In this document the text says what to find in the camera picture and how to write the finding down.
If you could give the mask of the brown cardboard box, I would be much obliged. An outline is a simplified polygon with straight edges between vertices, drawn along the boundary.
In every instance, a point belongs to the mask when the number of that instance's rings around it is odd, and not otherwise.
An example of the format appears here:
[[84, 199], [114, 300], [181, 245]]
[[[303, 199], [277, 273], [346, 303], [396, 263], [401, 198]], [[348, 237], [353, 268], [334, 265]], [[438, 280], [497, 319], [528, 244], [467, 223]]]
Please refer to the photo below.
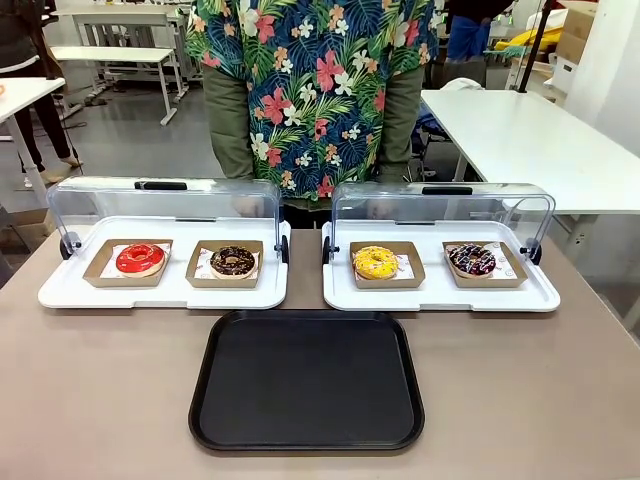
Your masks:
[[578, 64], [585, 49], [598, 3], [583, 0], [558, 0], [567, 9], [563, 31], [556, 54], [571, 63]]

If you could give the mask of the person torso floral shirt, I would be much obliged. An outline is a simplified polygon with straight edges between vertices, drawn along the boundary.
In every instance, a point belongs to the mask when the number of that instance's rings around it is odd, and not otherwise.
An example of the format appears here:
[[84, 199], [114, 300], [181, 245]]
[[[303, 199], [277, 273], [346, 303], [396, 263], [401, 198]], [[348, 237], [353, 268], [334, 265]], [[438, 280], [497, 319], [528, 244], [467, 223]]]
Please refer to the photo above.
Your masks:
[[192, 0], [187, 51], [248, 90], [254, 179], [316, 207], [377, 170], [388, 80], [437, 49], [434, 0]]

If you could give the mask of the yellow glazed donut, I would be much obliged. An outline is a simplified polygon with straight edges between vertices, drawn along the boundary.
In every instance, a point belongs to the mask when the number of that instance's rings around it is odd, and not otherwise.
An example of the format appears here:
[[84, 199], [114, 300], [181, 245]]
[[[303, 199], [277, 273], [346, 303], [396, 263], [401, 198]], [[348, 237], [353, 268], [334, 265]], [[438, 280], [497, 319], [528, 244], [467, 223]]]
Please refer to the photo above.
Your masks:
[[389, 249], [367, 246], [359, 249], [353, 257], [356, 273], [367, 280], [387, 280], [393, 278], [399, 269], [396, 255]]

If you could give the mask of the bystander in blue clothes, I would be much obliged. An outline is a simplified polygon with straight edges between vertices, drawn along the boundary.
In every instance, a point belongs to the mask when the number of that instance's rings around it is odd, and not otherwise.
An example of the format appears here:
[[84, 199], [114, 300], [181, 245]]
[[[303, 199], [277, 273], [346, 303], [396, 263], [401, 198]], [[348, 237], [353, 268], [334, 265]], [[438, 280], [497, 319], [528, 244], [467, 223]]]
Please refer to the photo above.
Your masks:
[[464, 62], [480, 57], [487, 47], [496, 14], [493, 0], [448, 0], [447, 60]]

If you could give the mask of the white storage box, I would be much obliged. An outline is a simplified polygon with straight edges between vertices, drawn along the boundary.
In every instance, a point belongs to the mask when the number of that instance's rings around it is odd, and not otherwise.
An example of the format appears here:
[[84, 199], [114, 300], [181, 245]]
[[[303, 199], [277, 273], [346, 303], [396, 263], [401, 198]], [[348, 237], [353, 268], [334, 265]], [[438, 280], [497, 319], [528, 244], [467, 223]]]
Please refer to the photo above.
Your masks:
[[561, 56], [556, 58], [553, 70], [552, 86], [568, 94], [578, 71], [578, 65]]

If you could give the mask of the clear plastic roll-top lid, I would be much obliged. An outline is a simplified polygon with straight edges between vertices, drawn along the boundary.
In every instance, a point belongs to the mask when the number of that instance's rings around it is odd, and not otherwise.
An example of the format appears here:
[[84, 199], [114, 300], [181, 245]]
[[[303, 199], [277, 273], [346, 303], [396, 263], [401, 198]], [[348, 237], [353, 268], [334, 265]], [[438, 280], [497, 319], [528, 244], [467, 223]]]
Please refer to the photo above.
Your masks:
[[465, 232], [480, 222], [507, 228], [516, 237], [516, 252], [538, 265], [555, 207], [550, 194], [526, 183], [343, 184], [332, 194], [322, 262], [328, 264], [340, 251], [337, 233], [347, 222], [361, 222], [365, 231], [379, 232], [384, 224], [426, 227], [451, 221]]
[[[260, 214], [250, 219], [284, 221], [280, 190], [266, 180], [91, 177], [69, 178], [49, 189], [47, 200], [60, 232], [60, 251], [67, 260], [81, 248], [81, 233], [73, 226], [93, 226], [111, 216], [174, 217], [216, 221], [240, 216], [236, 197], [252, 197]], [[289, 262], [289, 238], [276, 243], [281, 261]]]

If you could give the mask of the black rectangular serving tray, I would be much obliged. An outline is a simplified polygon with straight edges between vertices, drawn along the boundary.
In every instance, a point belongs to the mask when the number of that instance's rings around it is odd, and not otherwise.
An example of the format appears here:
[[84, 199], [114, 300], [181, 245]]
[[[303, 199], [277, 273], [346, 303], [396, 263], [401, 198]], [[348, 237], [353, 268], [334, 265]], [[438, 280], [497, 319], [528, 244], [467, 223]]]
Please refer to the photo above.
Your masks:
[[396, 451], [425, 412], [402, 325], [382, 312], [234, 311], [210, 330], [188, 414], [210, 451]]

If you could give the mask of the white table with orange item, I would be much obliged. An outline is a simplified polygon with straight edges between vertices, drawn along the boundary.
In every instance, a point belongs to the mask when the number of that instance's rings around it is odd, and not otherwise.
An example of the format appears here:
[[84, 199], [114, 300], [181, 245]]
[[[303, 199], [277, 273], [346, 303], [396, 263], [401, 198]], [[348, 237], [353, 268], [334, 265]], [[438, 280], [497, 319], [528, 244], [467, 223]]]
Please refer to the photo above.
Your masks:
[[16, 77], [0, 79], [0, 124], [5, 123], [13, 139], [13, 143], [22, 159], [30, 178], [32, 188], [39, 204], [48, 207], [47, 188], [28, 151], [24, 137], [16, 120], [16, 113], [50, 94], [66, 81], [63, 78], [46, 79], [44, 77]]

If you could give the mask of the white table with metal legs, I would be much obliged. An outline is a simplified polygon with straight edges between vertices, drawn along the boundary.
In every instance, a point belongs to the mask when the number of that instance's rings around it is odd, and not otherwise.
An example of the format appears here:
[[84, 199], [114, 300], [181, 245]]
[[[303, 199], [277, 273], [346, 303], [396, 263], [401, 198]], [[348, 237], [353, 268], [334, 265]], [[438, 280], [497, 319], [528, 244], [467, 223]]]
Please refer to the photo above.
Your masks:
[[165, 64], [171, 64], [173, 67], [178, 90], [175, 103], [179, 103], [188, 91], [188, 87], [182, 81], [174, 50], [170, 48], [54, 46], [51, 51], [55, 59], [59, 61], [146, 63], [153, 65], [158, 72], [166, 110], [164, 117], [160, 121], [162, 126], [167, 126], [177, 113], [177, 108], [169, 100], [168, 82], [164, 74]]

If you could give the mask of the red glazed donut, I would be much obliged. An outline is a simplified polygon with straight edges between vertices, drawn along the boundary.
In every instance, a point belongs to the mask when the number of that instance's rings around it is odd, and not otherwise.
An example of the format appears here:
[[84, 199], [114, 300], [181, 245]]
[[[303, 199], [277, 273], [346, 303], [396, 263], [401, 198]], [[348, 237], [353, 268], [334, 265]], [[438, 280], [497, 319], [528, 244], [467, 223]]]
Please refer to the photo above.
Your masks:
[[155, 244], [132, 244], [116, 258], [116, 269], [125, 277], [144, 278], [157, 273], [165, 263], [165, 251]]

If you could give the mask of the dark donut with pink drizzle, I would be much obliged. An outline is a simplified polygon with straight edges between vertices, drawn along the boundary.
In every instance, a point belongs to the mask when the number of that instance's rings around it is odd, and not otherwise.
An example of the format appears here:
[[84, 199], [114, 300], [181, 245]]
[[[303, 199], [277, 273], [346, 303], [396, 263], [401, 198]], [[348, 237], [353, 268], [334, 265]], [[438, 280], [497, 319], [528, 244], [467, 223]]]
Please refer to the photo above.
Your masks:
[[465, 278], [488, 277], [497, 264], [491, 251], [473, 243], [448, 247], [447, 257], [456, 273]]

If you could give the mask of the bystander in dark clothes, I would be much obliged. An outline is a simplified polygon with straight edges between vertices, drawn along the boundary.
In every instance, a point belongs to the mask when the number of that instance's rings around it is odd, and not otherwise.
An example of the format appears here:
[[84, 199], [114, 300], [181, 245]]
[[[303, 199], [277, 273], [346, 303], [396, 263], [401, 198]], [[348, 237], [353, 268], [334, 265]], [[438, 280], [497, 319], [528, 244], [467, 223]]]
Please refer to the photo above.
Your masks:
[[[61, 70], [49, 55], [42, 15], [45, 0], [0, 0], [0, 78], [56, 78]], [[40, 177], [47, 185], [63, 180], [49, 173], [38, 150], [30, 110], [34, 109], [58, 159], [72, 168], [82, 162], [72, 154], [50, 93], [15, 114], [21, 135]]]

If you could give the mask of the chocolate donut with sprinkles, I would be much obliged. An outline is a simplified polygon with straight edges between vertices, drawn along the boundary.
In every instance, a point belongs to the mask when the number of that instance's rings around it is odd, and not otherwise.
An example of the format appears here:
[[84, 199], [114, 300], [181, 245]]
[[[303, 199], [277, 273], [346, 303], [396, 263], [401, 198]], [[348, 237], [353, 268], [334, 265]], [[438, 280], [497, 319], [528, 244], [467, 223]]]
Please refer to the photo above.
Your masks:
[[210, 268], [219, 279], [241, 280], [248, 278], [257, 267], [254, 254], [247, 248], [230, 245], [215, 250], [210, 258]]

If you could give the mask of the person left forearm green sleeve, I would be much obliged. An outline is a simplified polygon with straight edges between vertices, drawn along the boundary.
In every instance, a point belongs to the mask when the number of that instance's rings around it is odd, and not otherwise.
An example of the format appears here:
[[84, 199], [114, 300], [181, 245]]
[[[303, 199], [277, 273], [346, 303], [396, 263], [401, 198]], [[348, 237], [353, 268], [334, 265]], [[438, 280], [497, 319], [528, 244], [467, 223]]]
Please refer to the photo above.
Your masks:
[[403, 180], [412, 157], [411, 136], [419, 116], [425, 69], [392, 76], [387, 82], [383, 127], [377, 158], [377, 180]]

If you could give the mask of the black slanted pole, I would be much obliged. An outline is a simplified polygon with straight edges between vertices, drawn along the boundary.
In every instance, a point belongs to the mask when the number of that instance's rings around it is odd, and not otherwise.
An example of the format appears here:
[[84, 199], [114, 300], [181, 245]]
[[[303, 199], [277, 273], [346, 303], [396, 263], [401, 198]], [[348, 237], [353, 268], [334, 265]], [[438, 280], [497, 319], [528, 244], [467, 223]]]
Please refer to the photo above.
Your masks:
[[544, 0], [543, 8], [540, 12], [540, 20], [536, 29], [536, 36], [533, 44], [531, 45], [526, 67], [524, 69], [520, 84], [517, 88], [518, 93], [524, 94], [527, 92], [527, 85], [529, 82], [529, 78], [530, 78], [531, 72], [533, 71], [536, 56], [542, 41], [546, 23], [549, 18], [550, 12], [552, 10], [553, 4], [554, 4], [554, 0]]

